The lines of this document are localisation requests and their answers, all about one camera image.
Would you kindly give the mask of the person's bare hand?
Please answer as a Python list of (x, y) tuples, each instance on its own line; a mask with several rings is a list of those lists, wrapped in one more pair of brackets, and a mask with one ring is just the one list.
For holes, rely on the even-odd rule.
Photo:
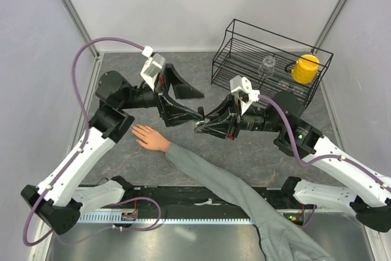
[(166, 152), (171, 142), (158, 131), (147, 125), (135, 125), (131, 127), (137, 143), (147, 150)]

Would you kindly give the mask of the glitter nail polish bottle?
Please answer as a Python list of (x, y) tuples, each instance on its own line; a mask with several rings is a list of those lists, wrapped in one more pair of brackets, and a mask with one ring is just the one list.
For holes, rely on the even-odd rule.
[(195, 133), (206, 133), (208, 131), (208, 121), (200, 120), (194, 125)]

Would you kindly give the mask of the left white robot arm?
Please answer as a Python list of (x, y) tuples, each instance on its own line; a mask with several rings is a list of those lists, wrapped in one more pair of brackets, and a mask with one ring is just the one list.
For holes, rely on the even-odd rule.
[(68, 232), (85, 213), (111, 204), (121, 208), (132, 205), (134, 193), (128, 189), (131, 185), (120, 176), (101, 186), (80, 187), (98, 160), (134, 122), (126, 110), (156, 107), (168, 127), (202, 118), (177, 103), (178, 99), (203, 98), (204, 94), (187, 83), (172, 64), (165, 65), (153, 78), (146, 77), (139, 86), (132, 86), (119, 72), (106, 72), (95, 95), (100, 106), (87, 124), (88, 131), (44, 181), (37, 186), (26, 185), (21, 191), (34, 213), (58, 235)]

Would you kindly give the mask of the grey sleeved forearm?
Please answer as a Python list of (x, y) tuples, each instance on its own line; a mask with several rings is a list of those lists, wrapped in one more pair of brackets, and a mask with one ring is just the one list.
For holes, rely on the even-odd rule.
[(257, 227), (266, 260), (334, 260), (298, 226), (284, 218), (251, 186), (195, 153), (171, 143), (166, 159), (222, 200), (237, 205)]

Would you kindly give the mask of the black nail polish cap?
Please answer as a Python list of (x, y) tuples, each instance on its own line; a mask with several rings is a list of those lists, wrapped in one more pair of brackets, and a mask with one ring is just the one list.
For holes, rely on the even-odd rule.
[(205, 117), (204, 108), (202, 106), (199, 106), (197, 108), (197, 112), (202, 116)]

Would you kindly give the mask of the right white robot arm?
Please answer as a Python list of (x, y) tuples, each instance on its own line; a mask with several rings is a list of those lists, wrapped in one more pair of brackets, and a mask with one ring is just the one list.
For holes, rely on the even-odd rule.
[(228, 95), (194, 131), (230, 140), (241, 130), (276, 132), (274, 144), (281, 152), (301, 167), (317, 167), (342, 183), (338, 188), (289, 177), (279, 194), (284, 207), (300, 203), (340, 210), (375, 231), (390, 231), (390, 177), (358, 162), (302, 120), (293, 94), (282, 91), (268, 98), (254, 92), (246, 112), (241, 111), (243, 97)]

